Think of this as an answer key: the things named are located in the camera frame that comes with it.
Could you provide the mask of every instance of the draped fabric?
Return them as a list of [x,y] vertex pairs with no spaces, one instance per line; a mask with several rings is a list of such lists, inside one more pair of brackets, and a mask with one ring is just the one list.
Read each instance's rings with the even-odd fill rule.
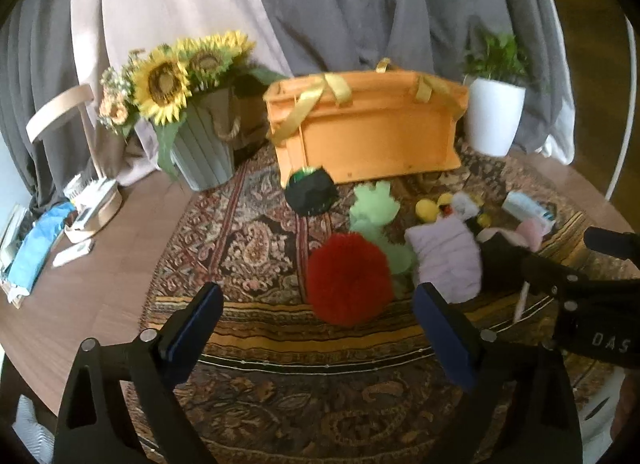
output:
[[79,112],[31,145],[26,124],[46,102],[78,84],[70,0],[18,0],[0,28],[0,131],[42,213],[63,199],[76,173],[92,170]]
[[[571,162],[575,109],[553,0],[20,0],[0,28],[0,129],[34,208],[43,210],[87,167],[88,150],[79,119],[34,146],[26,122],[80,82],[94,90],[95,123],[101,72],[121,66],[133,48],[241,29],[257,41],[256,59],[288,76],[372,69],[388,56],[462,82],[465,53],[479,47],[481,28],[514,32],[529,56],[516,144]],[[136,132],[143,152],[98,130],[108,171],[123,184],[156,168],[154,131],[140,121]]]
[[372,69],[388,56],[462,82],[466,51],[480,46],[476,30],[515,33],[532,74],[516,144],[533,152],[551,139],[545,151],[572,161],[575,110],[553,0],[262,2],[295,75]]

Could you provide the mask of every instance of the yellow toy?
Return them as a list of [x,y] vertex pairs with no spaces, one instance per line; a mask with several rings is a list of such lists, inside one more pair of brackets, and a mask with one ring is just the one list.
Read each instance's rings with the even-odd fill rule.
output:
[[482,208],[482,206],[484,206],[484,199],[482,199],[482,197],[480,197],[479,195],[470,193],[469,197],[471,197],[471,200],[478,205],[478,208]]
[[440,208],[433,200],[422,199],[415,205],[415,214],[422,222],[431,224],[436,222],[438,215],[440,215]]
[[450,206],[453,201],[453,194],[443,193],[438,197],[438,206]]
[[481,213],[480,215],[478,215],[476,221],[478,222],[478,225],[483,229],[491,227],[491,217],[489,217],[487,213]]

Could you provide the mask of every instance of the white cable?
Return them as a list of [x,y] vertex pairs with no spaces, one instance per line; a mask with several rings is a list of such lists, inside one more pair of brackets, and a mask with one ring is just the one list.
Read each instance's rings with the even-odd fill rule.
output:
[[616,185],[618,184],[618,180],[620,178],[620,173],[622,172],[622,168],[625,166],[626,159],[626,151],[629,148],[629,141],[631,140],[631,132],[634,127],[634,116],[636,115],[636,95],[638,93],[638,54],[636,53],[636,34],[634,33],[634,28],[629,22],[629,19],[625,17],[626,20],[626,34],[629,37],[629,56],[631,59],[631,89],[629,91],[629,114],[626,115],[626,128],[625,128],[625,137],[622,139],[622,146],[620,147],[620,155],[618,156],[618,164],[616,165],[616,170],[613,172],[613,177],[611,178],[611,182],[609,183],[609,189],[605,194],[605,199],[611,200],[613,196],[613,192],[616,189]]

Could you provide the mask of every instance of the white flower pot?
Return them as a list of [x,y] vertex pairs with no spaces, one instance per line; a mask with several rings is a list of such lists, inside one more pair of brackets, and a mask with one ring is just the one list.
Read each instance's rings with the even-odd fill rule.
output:
[[469,86],[466,140],[481,154],[507,155],[520,124],[526,89],[483,78],[468,80],[466,84]]

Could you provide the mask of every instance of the wall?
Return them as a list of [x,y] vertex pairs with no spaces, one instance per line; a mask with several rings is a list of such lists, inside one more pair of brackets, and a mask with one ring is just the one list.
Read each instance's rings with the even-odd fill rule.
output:
[[3,228],[9,213],[16,204],[28,206],[31,196],[15,168],[9,150],[0,136],[0,228]]

